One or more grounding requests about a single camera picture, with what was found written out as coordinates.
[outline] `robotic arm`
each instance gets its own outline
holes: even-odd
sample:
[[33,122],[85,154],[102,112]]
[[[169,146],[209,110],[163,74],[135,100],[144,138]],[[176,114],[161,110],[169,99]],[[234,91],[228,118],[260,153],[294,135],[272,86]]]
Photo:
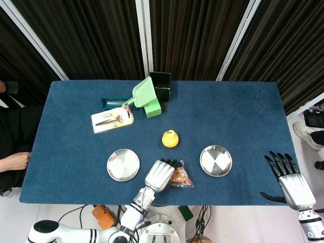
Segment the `robotic arm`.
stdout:
[[310,242],[324,242],[324,220],[314,212],[313,206],[316,199],[297,165],[289,154],[283,156],[270,151],[274,161],[264,156],[271,166],[277,181],[283,191],[284,197],[269,196],[265,192],[260,194],[271,201],[287,203],[288,206],[298,211],[298,220]]
[[54,243],[56,239],[60,239],[62,243],[128,243],[136,226],[155,199],[154,194],[166,187],[174,170],[179,166],[176,160],[171,162],[169,159],[157,160],[154,163],[145,178],[146,187],[140,189],[122,216],[119,229],[75,229],[56,221],[42,220],[32,226],[26,243]]

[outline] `stainless steel plate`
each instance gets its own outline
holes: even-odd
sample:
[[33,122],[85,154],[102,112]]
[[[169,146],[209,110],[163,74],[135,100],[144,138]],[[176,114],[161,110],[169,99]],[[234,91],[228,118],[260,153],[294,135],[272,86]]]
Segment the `stainless steel plate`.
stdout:
[[115,151],[107,162],[108,174],[116,181],[131,180],[139,169],[140,160],[136,153],[129,149]]
[[225,148],[211,145],[201,152],[200,165],[208,175],[222,177],[231,170],[232,157]]

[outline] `black curtain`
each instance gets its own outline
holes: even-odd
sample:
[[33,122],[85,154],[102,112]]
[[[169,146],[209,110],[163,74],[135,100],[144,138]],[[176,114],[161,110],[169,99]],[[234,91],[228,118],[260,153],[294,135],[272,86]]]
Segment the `black curtain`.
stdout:
[[154,71],[215,80],[248,0],[150,0]]
[[276,82],[286,113],[324,92],[324,1],[261,1],[224,80]]
[[70,79],[143,79],[135,1],[14,0]]
[[24,105],[44,103],[58,76],[0,8],[0,80],[17,80]]

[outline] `green dustpan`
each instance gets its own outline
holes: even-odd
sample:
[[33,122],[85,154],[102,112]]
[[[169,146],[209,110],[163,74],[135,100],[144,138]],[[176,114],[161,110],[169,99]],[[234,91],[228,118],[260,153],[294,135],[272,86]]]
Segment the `green dustpan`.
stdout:
[[133,97],[125,101],[121,106],[125,107],[134,103],[136,107],[140,108],[154,99],[156,99],[156,94],[152,79],[149,76],[133,88]]

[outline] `yellow fruit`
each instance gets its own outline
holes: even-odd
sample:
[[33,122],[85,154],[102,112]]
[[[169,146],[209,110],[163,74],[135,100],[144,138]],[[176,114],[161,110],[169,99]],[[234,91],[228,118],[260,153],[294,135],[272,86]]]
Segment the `yellow fruit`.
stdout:
[[179,142],[178,134],[173,130],[168,130],[163,134],[162,143],[165,147],[173,148]]

